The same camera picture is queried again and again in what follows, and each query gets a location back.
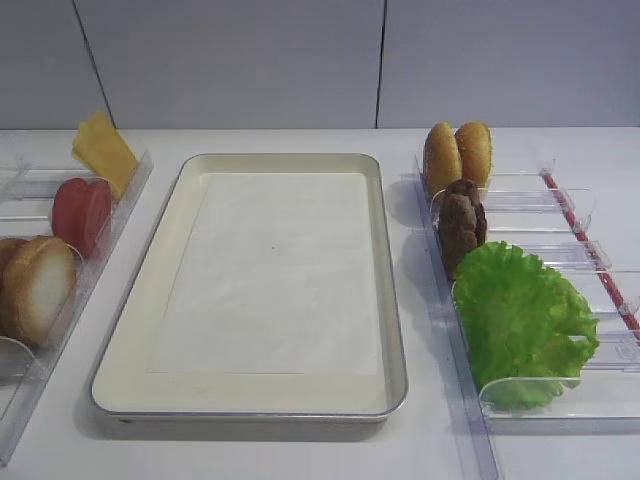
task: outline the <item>white tray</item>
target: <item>white tray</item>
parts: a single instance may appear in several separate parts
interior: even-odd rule
[[[407,379],[377,162],[200,155],[95,372],[122,419],[372,422]]]

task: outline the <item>fake food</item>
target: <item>fake food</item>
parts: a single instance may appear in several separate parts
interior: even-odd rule
[[[597,320],[575,287],[536,255],[505,242],[485,243],[464,257],[454,298],[479,389],[510,377],[550,377],[493,384],[485,400],[498,410],[544,406],[562,395],[563,385],[575,387],[554,378],[578,378],[599,345]]]

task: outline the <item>red tomato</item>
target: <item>red tomato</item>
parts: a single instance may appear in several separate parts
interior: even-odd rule
[[[82,203],[78,219],[79,247],[84,258],[89,258],[98,244],[100,235],[105,242],[111,234],[111,187],[106,180],[89,186],[88,199]]]
[[[81,178],[64,182],[53,201],[52,229],[56,237],[76,248],[84,259],[93,253],[104,230],[108,241],[111,189],[106,180],[91,184]]]

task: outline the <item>white tabletop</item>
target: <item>white tabletop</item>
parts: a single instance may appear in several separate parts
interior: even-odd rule
[[[545,135],[564,187],[592,189],[598,205],[589,230],[614,266],[640,268],[635,245],[640,129],[495,129]],[[416,235],[413,168],[425,130],[138,131],[155,168],[92,298],[40,399],[9,466],[8,479],[68,478],[472,478],[458,455],[445,385],[457,381],[446,338],[426,314],[429,257]],[[60,133],[71,138],[70,134]],[[181,164],[199,153],[357,152],[381,165],[394,274],[409,373],[409,395],[374,436],[359,442],[114,440],[95,422],[89,375],[125,284],[142,254]],[[494,438],[508,479],[621,478],[635,475],[638,436]]]

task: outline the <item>yellow cheese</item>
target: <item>yellow cheese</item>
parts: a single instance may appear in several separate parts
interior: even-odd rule
[[[109,180],[111,192],[118,200],[138,166],[129,146],[101,111],[88,122],[80,122],[73,140],[73,155],[96,175]]]

